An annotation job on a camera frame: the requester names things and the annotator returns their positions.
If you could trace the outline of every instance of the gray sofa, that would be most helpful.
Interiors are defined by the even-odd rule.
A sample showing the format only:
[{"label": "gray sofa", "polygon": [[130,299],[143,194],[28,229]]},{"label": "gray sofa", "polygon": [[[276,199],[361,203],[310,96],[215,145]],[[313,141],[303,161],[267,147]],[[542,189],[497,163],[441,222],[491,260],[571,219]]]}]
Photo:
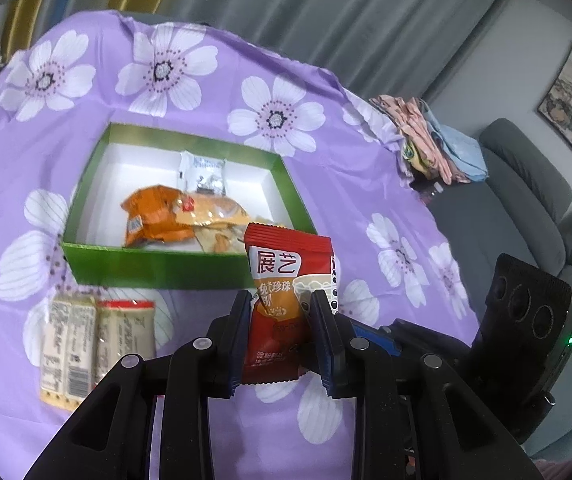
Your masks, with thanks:
[{"label": "gray sofa", "polygon": [[[481,319],[495,261],[508,253],[572,286],[572,192],[559,171],[506,119],[479,137],[489,177],[446,187],[429,208],[460,264]],[[572,355],[552,389],[557,403],[524,449],[533,458],[572,459]]]}]

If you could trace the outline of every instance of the barcode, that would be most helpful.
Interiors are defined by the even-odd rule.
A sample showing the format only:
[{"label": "barcode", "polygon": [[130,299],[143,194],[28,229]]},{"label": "barcode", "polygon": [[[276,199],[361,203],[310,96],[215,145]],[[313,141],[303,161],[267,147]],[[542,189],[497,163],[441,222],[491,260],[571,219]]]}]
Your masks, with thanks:
[{"label": "barcode", "polygon": [[88,370],[71,366],[68,368],[68,394],[71,397],[81,397],[88,395],[90,390],[90,374]]},{"label": "barcode", "polygon": [[133,234],[139,231],[143,227],[141,223],[141,216],[137,215],[130,220],[128,220],[128,234]]}]

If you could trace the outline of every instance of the biscuit packet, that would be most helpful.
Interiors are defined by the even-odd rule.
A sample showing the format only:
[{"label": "biscuit packet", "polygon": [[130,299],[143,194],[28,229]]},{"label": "biscuit packet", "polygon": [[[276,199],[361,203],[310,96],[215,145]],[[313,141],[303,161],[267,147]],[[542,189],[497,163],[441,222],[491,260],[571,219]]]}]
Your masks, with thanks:
[{"label": "biscuit packet", "polygon": [[97,310],[92,297],[55,297],[48,306],[40,362],[40,399],[74,410],[93,387]]},{"label": "biscuit packet", "polygon": [[179,193],[175,221],[188,226],[247,225],[251,218],[244,208],[227,196]]},{"label": "biscuit packet", "polygon": [[95,383],[128,354],[155,357],[155,302],[100,301],[97,304]]},{"label": "biscuit packet", "polygon": [[128,213],[124,246],[193,238],[192,227],[175,220],[175,203],[180,195],[178,189],[166,186],[146,187],[130,195],[122,203],[122,209]]},{"label": "biscuit packet", "polygon": [[306,319],[310,294],[322,288],[337,310],[330,238],[264,224],[244,235],[257,297],[253,299],[242,382],[297,379],[299,346],[310,340]]}]

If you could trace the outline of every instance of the folded cloth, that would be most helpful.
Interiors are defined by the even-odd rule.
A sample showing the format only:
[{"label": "folded cloth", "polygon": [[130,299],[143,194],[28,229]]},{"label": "folded cloth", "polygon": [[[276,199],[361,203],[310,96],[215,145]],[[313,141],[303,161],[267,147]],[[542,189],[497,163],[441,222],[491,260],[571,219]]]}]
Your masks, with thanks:
[{"label": "folded cloth", "polygon": [[488,168],[477,140],[450,126],[440,124],[421,99],[417,105],[428,124],[432,138],[455,166],[473,182],[485,180],[488,177]]},{"label": "folded cloth", "polygon": [[428,180],[432,180],[437,177],[436,171],[426,165],[426,162],[422,160],[417,153],[417,148],[412,140],[406,139],[404,142],[404,151],[402,152],[404,160],[407,161],[414,170],[419,171]]},{"label": "folded cloth", "polygon": [[469,182],[461,171],[453,174],[451,165],[447,157],[437,146],[428,131],[428,124],[417,106],[416,100],[405,102],[402,98],[381,95],[372,98],[370,102],[379,110],[388,115],[397,125],[407,139],[412,140],[419,157],[426,166],[436,170],[445,184],[450,184],[453,180],[458,182]]}]

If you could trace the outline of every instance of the green box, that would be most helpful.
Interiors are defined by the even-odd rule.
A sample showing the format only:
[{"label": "green box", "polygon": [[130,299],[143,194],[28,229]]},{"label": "green box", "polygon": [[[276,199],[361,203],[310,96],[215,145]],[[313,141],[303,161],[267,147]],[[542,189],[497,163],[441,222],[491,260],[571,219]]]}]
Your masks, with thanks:
[{"label": "green box", "polygon": [[253,285],[245,254],[207,254],[196,240],[190,242],[192,250],[186,250],[186,242],[174,248],[122,247],[127,214],[119,204],[142,187],[176,187],[182,150],[225,159],[227,195],[251,216],[316,233],[279,155],[243,144],[113,123],[86,165],[61,243],[78,283],[179,289]]}]

